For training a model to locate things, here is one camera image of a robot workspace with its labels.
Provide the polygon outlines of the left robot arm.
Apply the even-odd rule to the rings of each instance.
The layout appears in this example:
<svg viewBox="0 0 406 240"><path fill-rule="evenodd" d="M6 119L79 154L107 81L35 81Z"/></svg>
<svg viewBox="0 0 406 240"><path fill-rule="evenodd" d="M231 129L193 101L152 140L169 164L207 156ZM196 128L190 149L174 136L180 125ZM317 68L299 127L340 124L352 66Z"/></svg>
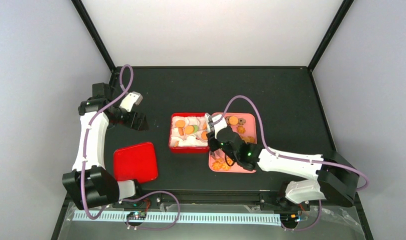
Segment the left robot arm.
<svg viewBox="0 0 406 240"><path fill-rule="evenodd" d="M62 176L62 185L76 207L103 207L133 197L136 179L116 180L105 167L104 146L110 124L144 131L148 129L146 116L133 111L143 99L138 92L123 92L112 99L114 88L107 83L95 83L93 96L78 107L81 134L72 170Z"/></svg>

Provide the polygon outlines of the pink tray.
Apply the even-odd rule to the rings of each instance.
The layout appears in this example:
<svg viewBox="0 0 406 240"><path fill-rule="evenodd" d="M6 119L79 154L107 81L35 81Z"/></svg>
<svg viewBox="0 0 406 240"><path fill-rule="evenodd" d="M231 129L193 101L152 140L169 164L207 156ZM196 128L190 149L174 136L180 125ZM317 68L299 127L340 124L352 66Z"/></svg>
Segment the pink tray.
<svg viewBox="0 0 406 240"><path fill-rule="evenodd" d="M257 143L257 129L256 129L256 120L255 117L251 113L233 113L233 112L227 112L225 114L225 117L229 116L236 116L237 118L244 118L246 119L246 123L244 125L229 125L231 126L232 130L235 133L238 133L239 136L246 142L246 143ZM231 166L229 171L223 171L218 170L214 172L220 172L220 173L237 173L237 174L253 174L256 172L256 170L245 170L241 166L239 166L237 163L232 162L232 160L229 157L225 157L225 154L221 151L218 150L219 153L219 158L213 159L209 156L208 158L208 166L212 170L212 164L214 162L220 162L220 163L226 163L227 165Z"/></svg>

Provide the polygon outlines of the red tin lid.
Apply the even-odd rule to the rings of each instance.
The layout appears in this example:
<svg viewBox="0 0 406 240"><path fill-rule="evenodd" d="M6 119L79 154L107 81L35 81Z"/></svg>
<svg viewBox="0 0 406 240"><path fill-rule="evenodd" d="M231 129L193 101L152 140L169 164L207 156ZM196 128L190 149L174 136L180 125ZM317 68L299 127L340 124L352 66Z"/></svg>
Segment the red tin lid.
<svg viewBox="0 0 406 240"><path fill-rule="evenodd" d="M117 181L137 180L144 184L159 175L155 147L151 142L117 149L113 154L113 172Z"/></svg>

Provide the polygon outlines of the red cookie tin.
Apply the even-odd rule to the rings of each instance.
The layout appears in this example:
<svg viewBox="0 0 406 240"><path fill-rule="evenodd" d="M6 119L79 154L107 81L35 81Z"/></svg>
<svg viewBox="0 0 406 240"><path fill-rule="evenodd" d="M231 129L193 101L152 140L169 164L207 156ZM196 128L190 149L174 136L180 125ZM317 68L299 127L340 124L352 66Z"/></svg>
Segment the red cookie tin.
<svg viewBox="0 0 406 240"><path fill-rule="evenodd" d="M170 128L171 128L171 123L172 123L172 117L174 116L194 116L194 117L204 117L205 113L203 112L177 112L173 113L171 115L171 121L170 121ZM168 141L168 146L171 150L171 152L176 153L176 154L197 154L197 153L206 153L209 151L209 146L207 147L170 147L170 133L169 133L169 141Z"/></svg>

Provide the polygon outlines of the orange round sandwich cookie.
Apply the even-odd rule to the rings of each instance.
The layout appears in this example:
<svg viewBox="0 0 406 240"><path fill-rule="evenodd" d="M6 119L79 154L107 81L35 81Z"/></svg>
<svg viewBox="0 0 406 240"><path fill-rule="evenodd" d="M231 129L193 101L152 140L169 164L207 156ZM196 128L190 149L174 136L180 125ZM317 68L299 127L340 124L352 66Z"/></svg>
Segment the orange round sandwich cookie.
<svg viewBox="0 0 406 240"><path fill-rule="evenodd" d="M179 119L174 123L176 128L184 128L186 126L186 122L183 119Z"/></svg>

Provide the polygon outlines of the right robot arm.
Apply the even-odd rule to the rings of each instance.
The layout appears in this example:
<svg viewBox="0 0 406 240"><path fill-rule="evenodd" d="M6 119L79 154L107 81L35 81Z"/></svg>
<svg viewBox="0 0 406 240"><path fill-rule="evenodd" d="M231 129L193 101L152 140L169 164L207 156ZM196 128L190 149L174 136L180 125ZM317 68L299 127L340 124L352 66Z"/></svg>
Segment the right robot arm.
<svg viewBox="0 0 406 240"><path fill-rule="evenodd" d="M304 155L275 150L261 144L245 142L229 126L207 134L212 152L224 153L226 163L234 163L247 171L260 168L264 172L278 172L300 177L290 181L277 193L276 204L284 210L306 201L327 200L341 207L351 207L361 174L344 158L340 163L334 158L339 154Z"/></svg>

